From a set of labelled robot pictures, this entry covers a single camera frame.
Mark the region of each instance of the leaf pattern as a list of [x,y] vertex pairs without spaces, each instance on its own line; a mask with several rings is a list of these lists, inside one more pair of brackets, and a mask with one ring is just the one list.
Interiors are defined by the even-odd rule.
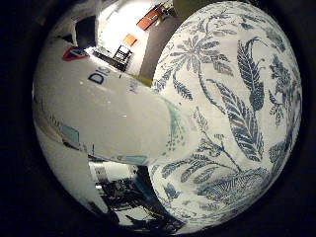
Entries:
[[184,99],[193,99],[191,91],[181,82],[179,82],[174,75],[174,87],[177,90],[178,94],[181,95]]
[[276,31],[272,28],[266,28],[265,29],[267,38],[271,40],[273,43],[276,44],[276,46],[279,48],[281,52],[284,52],[286,50],[285,45],[283,43],[283,39],[279,34],[276,33]]
[[198,187],[197,195],[236,207],[236,202],[243,202],[244,199],[257,195],[267,181],[267,176],[268,171],[262,168],[228,175]]
[[182,160],[164,166],[161,171],[162,177],[167,179],[172,174],[172,172],[185,164],[188,164],[188,162],[186,160]]
[[258,68],[259,62],[256,64],[254,59],[249,52],[249,46],[256,39],[249,40],[245,45],[242,42],[238,41],[238,66],[240,70],[241,77],[244,80],[247,88],[250,90],[250,103],[254,109],[254,111],[259,111],[263,105],[265,100],[265,91],[264,91],[264,83],[260,82],[260,70]]
[[200,173],[198,176],[195,177],[194,183],[201,184],[201,183],[207,181],[217,168],[218,167],[211,167],[211,168],[204,170],[202,173]]
[[246,23],[241,23],[240,25],[242,26],[243,29],[245,29],[245,30],[247,30],[247,31],[254,29],[253,26],[251,26],[251,25],[249,25],[249,24],[246,24]]
[[272,163],[274,163],[278,159],[282,159],[285,155],[285,142],[279,142],[277,145],[274,145],[269,149],[269,156]]
[[197,107],[196,111],[194,112],[194,119],[196,119],[198,128],[200,131],[207,131],[208,124],[206,118],[199,112],[199,108]]
[[206,164],[204,162],[196,162],[193,166],[187,169],[181,176],[181,182],[184,183],[188,180],[188,178],[193,174],[195,171],[203,168]]
[[165,193],[167,195],[168,201],[172,201],[175,198],[178,198],[181,192],[176,191],[175,187],[168,183],[167,187],[164,187]]
[[156,173],[156,171],[158,170],[160,165],[154,165],[151,167],[151,171],[150,171],[150,176],[153,177]]
[[221,74],[225,74],[225,75],[229,75],[229,76],[234,76],[232,69],[230,68],[230,66],[227,66],[226,64],[219,62],[219,61],[214,61],[213,62],[213,66],[214,69],[221,73]]
[[245,103],[221,83],[209,80],[218,87],[228,113],[231,131],[246,157],[261,161],[264,152],[264,140],[259,131],[256,117]]
[[155,88],[154,91],[156,93],[161,92],[166,87],[167,81],[169,80],[172,71],[173,69],[167,70],[160,80],[155,80],[153,87]]

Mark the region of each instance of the palm leaf print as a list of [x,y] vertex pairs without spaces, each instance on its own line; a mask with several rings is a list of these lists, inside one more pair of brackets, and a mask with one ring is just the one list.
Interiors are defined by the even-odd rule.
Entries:
[[212,168],[208,168],[208,169],[204,170],[202,173],[200,173],[198,176],[196,176],[196,178],[194,179],[194,183],[201,184],[201,183],[207,181],[211,177],[213,172],[216,170],[216,168],[217,167],[212,167]]
[[258,68],[258,65],[260,61],[256,64],[250,52],[252,50],[252,44],[255,40],[257,39],[253,38],[245,45],[238,41],[237,60],[241,77],[251,92],[249,98],[250,103],[254,111],[259,111],[264,105],[265,92],[264,83],[259,81],[260,69]]
[[174,78],[174,87],[176,91],[178,92],[178,94],[181,95],[184,99],[192,100],[193,97],[192,97],[191,91],[184,84],[182,84],[176,79],[175,74],[173,78]]
[[253,112],[223,84],[211,79],[208,81],[215,83],[222,95],[231,131],[238,146],[248,159],[261,161],[263,159],[264,140]]
[[182,160],[166,165],[161,171],[162,177],[164,179],[168,178],[176,169],[185,164],[188,164],[188,162],[186,160]]
[[161,77],[160,80],[156,80],[154,82],[154,91],[156,93],[159,93],[161,92],[165,87],[166,87],[166,84],[167,84],[167,81],[169,80],[170,76],[171,76],[171,73],[172,73],[173,69],[169,69],[167,70],[164,75]]

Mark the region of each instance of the patterned fabric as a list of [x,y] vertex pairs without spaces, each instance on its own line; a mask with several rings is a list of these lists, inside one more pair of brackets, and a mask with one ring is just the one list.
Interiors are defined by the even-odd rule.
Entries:
[[297,136],[302,92],[290,43],[266,13],[239,2],[197,11],[166,45],[153,89],[189,111],[203,134],[190,157],[149,167],[173,216],[217,225],[277,178]]

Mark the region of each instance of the blue botanical print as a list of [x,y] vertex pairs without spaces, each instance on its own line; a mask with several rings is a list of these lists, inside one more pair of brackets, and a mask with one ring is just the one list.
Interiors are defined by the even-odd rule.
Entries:
[[156,173],[156,171],[158,170],[158,168],[160,167],[160,165],[154,165],[151,167],[151,171],[150,171],[150,177],[153,177]]
[[282,37],[279,34],[277,34],[276,31],[272,28],[266,28],[265,31],[267,34],[267,38],[271,40],[281,52],[284,52],[285,45],[283,43]]
[[208,168],[208,169],[204,170],[203,172],[201,172],[198,176],[195,177],[194,183],[201,184],[201,183],[207,181],[211,177],[213,172],[216,170],[216,168],[217,167],[211,167],[211,168]]
[[261,161],[263,159],[264,140],[253,112],[226,86],[211,79],[209,81],[215,83],[222,95],[231,131],[238,146],[248,159]]
[[167,187],[164,187],[164,190],[169,202],[171,202],[175,198],[178,198],[181,193],[179,191],[176,191],[175,187],[170,183],[167,184]]
[[245,29],[245,30],[247,30],[247,31],[254,29],[253,26],[251,26],[251,25],[249,25],[249,24],[246,24],[246,23],[241,23],[240,25],[242,26],[243,29]]
[[159,93],[161,92],[163,89],[165,89],[167,81],[169,80],[169,78],[171,77],[173,69],[168,69],[164,75],[161,77],[161,79],[155,80],[154,81],[154,92]]
[[185,127],[179,115],[178,108],[170,102],[165,101],[170,114],[170,133],[169,140],[166,144],[166,151],[162,153],[163,156],[168,156],[170,152],[177,149],[177,146],[185,146],[184,134],[186,133]]
[[252,38],[245,45],[239,40],[237,55],[240,74],[251,92],[249,101],[254,111],[259,111],[263,107],[265,100],[264,82],[260,82],[261,68],[258,67],[263,59],[255,63],[252,55],[253,44],[258,40],[257,37]]
[[276,126],[279,124],[279,120],[283,119],[283,111],[286,111],[286,137],[283,141],[277,143],[269,149],[269,155],[271,162],[274,163],[271,179],[277,175],[283,159],[287,153],[287,150],[292,145],[293,130],[296,127],[298,118],[301,113],[301,109],[298,114],[295,113],[295,107],[301,108],[301,95],[298,91],[298,82],[296,81],[298,74],[294,73],[295,79],[291,80],[288,69],[283,66],[283,63],[279,61],[277,55],[274,55],[273,64],[270,66],[272,79],[276,80],[276,92],[275,94],[281,94],[281,102],[278,102],[276,97],[270,92],[270,100],[273,104],[271,109],[271,115],[276,115]]
[[274,106],[270,110],[270,115],[276,116],[276,126],[279,126],[281,120],[284,119],[282,103],[279,103],[277,101],[277,99],[275,98],[275,96],[272,94],[271,91],[269,91],[269,95],[270,95],[271,103],[274,104]]
[[[240,14],[237,14],[237,17],[233,12],[236,10],[236,6],[245,11],[239,11]],[[203,8],[199,10],[202,13],[201,16],[189,18],[186,25],[183,26],[181,31],[187,28],[187,38],[178,45],[175,43],[172,53],[169,54],[172,57],[171,63],[160,65],[164,71],[160,84],[155,86],[161,91],[165,88],[166,82],[173,78],[172,85],[175,87],[173,92],[177,92],[183,98],[187,100],[192,98],[199,103],[199,98],[202,98],[204,102],[204,95],[209,104],[217,109],[216,116],[228,118],[233,139],[236,141],[234,144],[227,144],[226,139],[229,139],[231,134],[224,136],[212,133],[211,118],[206,119],[200,112],[208,110],[208,107],[203,106],[200,110],[197,107],[193,112],[193,118],[202,134],[197,149],[184,160],[161,165],[161,169],[156,173],[156,176],[161,175],[164,179],[163,182],[166,183],[177,179],[183,186],[185,184],[196,185],[190,189],[199,196],[198,200],[188,200],[189,196],[185,197],[186,194],[183,194],[180,203],[179,201],[171,203],[170,195],[166,194],[168,199],[157,195],[170,213],[181,219],[184,218],[190,224],[226,221],[249,207],[281,170],[286,156],[292,148],[296,135],[294,133],[297,132],[301,113],[299,72],[296,70],[294,56],[286,62],[289,63],[291,71],[285,68],[277,57],[284,52],[282,56],[287,58],[290,53],[288,52],[290,46],[286,39],[283,39],[277,23],[268,16],[261,16],[260,10],[252,9],[248,4],[239,5],[232,2],[223,4],[223,7],[218,7],[216,4],[212,7],[215,8],[213,10],[216,11],[215,14],[206,14],[207,9],[211,8],[210,6]],[[247,39],[236,39],[234,35],[237,33],[245,34]],[[223,54],[223,51],[220,50],[224,44],[221,42],[222,37],[236,41],[235,53],[237,52],[238,63],[236,69],[241,75],[241,86],[247,88],[246,99],[239,97],[244,90],[235,93],[229,89],[230,83],[236,83],[233,77],[236,74],[233,70],[236,58],[228,58],[229,55]],[[257,48],[259,43],[263,44],[261,48]],[[262,55],[265,54],[265,47],[268,55],[273,52],[277,55],[269,60],[265,57],[267,61],[264,61],[261,56],[256,58],[257,55],[260,55],[261,49],[263,50]],[[272,61],[271,66],[264,67],[263,65],[269,61]],[[207,66],[204,64],[209,65],[207,69],[214,69],[213,74],[220,74],[217,74],[219,78],[216,81],[204,77],[206,70],[203,70]],[[193,77],[193,79],[198,79],[202,94],[199,95],[198,93],[201,92],[195,88],[196,81],[191,88],[188,82],[179,78],[179,71],[190,71],[195,74],[197,78]],[[274,81],[269,82],[264,74],[270,72]],[[261,124],[267,124],[262,121],[262,116],[267,114],[267,106],[271,106],[268,110],[270,110],[273,121],[272,124],[269,122],[268,127],[276,124],[276,129],[283,132],[285,126],[286,136],[273,143],[271,147],[264,149],[264,144],[269,142],[264,141],[264,138],[268,138],[264,137],[263,132],[271,134],[267,128],[260,128]],[[235,157],[235,152],[230,152],[229,148],[236,145],[247,158],[246,160],[241,162],[240,157]],[[199,208],[191,211],[191,206]]]
[[238,202],[253,198],[266,182],[269,172],[266,169],[247,170],[232,174],[198,187],[197,195],[238,206]]

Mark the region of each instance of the red object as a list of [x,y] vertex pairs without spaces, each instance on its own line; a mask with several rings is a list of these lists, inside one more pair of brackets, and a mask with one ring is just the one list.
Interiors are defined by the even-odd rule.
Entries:
[[72,46],[68,48],[67,51],[63,54],[62,59],[64,61],[73,61],[85,57],[89,57],[89,54],[85,50],[80,47]]
[[157,21],[158,17],[162,15],[162,7],[155,8],[148,12],[146,16],[144,16],[137,25],[142,30],[147,30],[154,22]]

